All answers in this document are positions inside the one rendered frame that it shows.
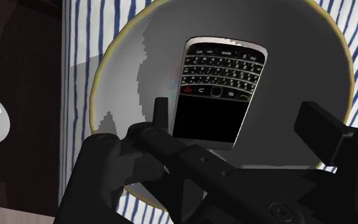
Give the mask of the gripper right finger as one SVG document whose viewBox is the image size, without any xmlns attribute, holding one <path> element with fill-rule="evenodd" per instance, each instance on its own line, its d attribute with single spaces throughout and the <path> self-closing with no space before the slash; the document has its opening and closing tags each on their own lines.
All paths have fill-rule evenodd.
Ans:
<svg viewBox="0 0 358 224">
<path fill-rule="evenodd" d="M 358 224 L 358 128 L 348 127 L 315 102 L 302 102 L 294 130 L 326 166 L 310 176 L 317 186 L 302 198 L 323 224 Z"/>
</svg>

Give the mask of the white bowl with yellow rim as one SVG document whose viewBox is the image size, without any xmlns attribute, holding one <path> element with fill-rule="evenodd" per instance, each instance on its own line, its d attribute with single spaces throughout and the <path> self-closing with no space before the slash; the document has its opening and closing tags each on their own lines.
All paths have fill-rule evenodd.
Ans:
<svg viewBox="0 0 358 224">
<path fill-rule="evenodd" d="M 231 150 L 212 150 L 240 169 L 235 196 L 285 201 L 304 182 L 285 177 L 319 161 L 296 135 L 304 101 L 346 122 L 354 72 L 345 38 L 314 0 L 155 0 L 108 46 L 90 95 L 92 132 L 125 137 L 129 126 L 153 117 L 157 97 L 169 101 L 169 127 L 186 42 L 218 37 L 266 49 L 256 91 Z"/>
</svg>

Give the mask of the black keypad phone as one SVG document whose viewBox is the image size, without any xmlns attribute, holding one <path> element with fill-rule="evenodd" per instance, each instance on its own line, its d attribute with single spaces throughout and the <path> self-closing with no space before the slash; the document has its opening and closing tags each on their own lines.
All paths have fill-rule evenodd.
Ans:
<svg viewBox="0 0 358 224">
<path fill-rule="evenodd" d="M 170 134 L 189 144 L 231 150 L 268 53 L 255 43 L 218 37 L 186 42 Z"/>
</svg>

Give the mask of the bed with blue striped cover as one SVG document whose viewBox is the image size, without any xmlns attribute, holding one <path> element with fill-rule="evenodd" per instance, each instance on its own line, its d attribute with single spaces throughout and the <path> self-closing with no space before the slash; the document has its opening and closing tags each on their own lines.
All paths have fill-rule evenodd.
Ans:
<svg viewBox="0 0 358 224">
<path fill-rule="evenodd" d="M 94 134 L 113 134 L 94 133 L 89 122 L 90 95 L 103 56 L 124 26 L 154 1 L 129 0 L 125 3 L 124 0 L 64 0 L 60 204 L 85 139 Z M 358 50 L 351 52 L 346 38 L 345 41 L 354 72 L 354 91 L 348 119 L 342 123 L 358 128 Z M 213 204 L 226 210 L 239 224 L 323 224 L 312 216 L 312 210 L 301 200 L 317 186 L 310 177 L 314 171 L 336 172 L 335 167 L 326 166 L 319 159 L 311 169 L 293 173 L 284 171 L 285 177 L 304 180 L 296 191 L 288 195 L 287 200 L 271 204 L 266 201 L 248 204 L 244 196 L 235 197 L 230 193 L 230 188 L 237 185 L 240 179 L 238 167 L 232 166 L 215 151 L 199 144 L 181 142 L 169 134 L 168 127 L 169 101 L 166 97 L 157 97 L 151 121 L 132 124 L 125 137 L 114 135 L 121 140 L 130 138 L 140 141 L 142 149 L 149 150 L 163 164 L 169 160 L 177 162 L 190 180 L 203 189 L 205 194 L 211 195 Z M 174 224 L 167 209 L 140 182 L 123 187 L 116 212 L 134 224 L 138 220 L 158 218 L 167 212 L 169 220 Z"/>
</svg>

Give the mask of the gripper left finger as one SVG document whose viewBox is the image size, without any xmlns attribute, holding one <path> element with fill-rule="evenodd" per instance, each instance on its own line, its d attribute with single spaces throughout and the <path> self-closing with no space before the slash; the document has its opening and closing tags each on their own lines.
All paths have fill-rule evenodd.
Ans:
<svg viewBox="0 0 358 224">
<path fill-rule="evenodd" d="M 174 224 L 239 224 L 173 160 L 161 163 L 140 141 L 114 134 L 85 139 L 53 224 L 134 224 L 116 212 L 123 187 L 142 183 Z"/>
</svg>

